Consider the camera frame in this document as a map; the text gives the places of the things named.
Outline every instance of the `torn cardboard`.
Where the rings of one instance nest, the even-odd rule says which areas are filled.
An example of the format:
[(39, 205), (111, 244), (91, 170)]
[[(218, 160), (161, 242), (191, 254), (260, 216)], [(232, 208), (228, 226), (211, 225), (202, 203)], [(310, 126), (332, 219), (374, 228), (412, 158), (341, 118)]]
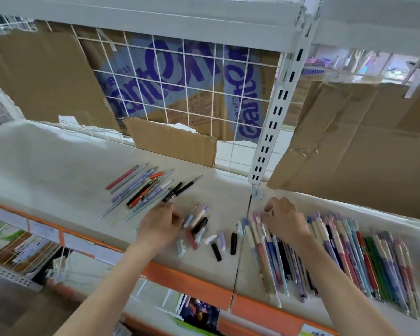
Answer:
[(216, 138), (213, 136), (138, 118), (126, 118), (124, 124), (137, 148), (210, 168), (214, 166)]
[(420, 88), (321, 84), (268, 187), (420, 219)]
[(76, 39), (67, 33), (0, 35), (0, 87), (28, 120), (117, 129), (115, 116)]
[[(54, 31), (72, 32), (70, 25), (50, 22), (50, 27)], [(96, 28), (73, 27), (80, 38), (98, 39)], [(48, 30), (48, 27), (41, 25), (40, 29)], [(117, 118), (129, 116), (161, 123), (190, 124), (199, 133), (219, 140), (258, 141), (261, 129), (251, 125), (263, 126), (268, 102), (244, 98), (240, 109), (243, 81), (245, 79), (245, 97), (269, 100), (275, 67), (249, 64), (246, 70), (247, 48), (226, 45), (223, 50), (223, 45), (215, 47), (212, 43), (191, 40), (185, 40), (183, 45), (182, 39), (176, 38), (154, 37), (156, 48), (161, 49), (154, 54), (150, 49), (154, 46), (152, 36), (138, 33), (126, 33), (127, 42), (138, 46), (128, 51), (126, 46), (117, 44), (125, 43), (123, 32), (106, 29), (103, 32), (106, 38), (101, 39), (109, 43), (102, 45), (80, 39), (80, 44), (90, 66), (105, 72), (95, 72), (95, 76)], [(184, 49), (195, 56), (185, 55), (184, 58)], [(215, 53), (216, 57), (224, 55), (227, 60), (223, 63), (222, 59), (216, 59), (214, 64)], [(280, 53), (265, 50), (252, 49), (249, 54), (250, 62), (269, 65), (277, 65), (279, 58)], [(109, 73), (111, 70), (118, 74), (117, 80)], [(185, 81), (191, 88), (185, 90)], [(212, 90), (229, 95), (212, 93)], [(131, 102), (119, 100), (120, 92)], [(224, 121), (236, 122), (239, 111), (238, 126)], [(212, 116), (213, 123), (205, 116)]]

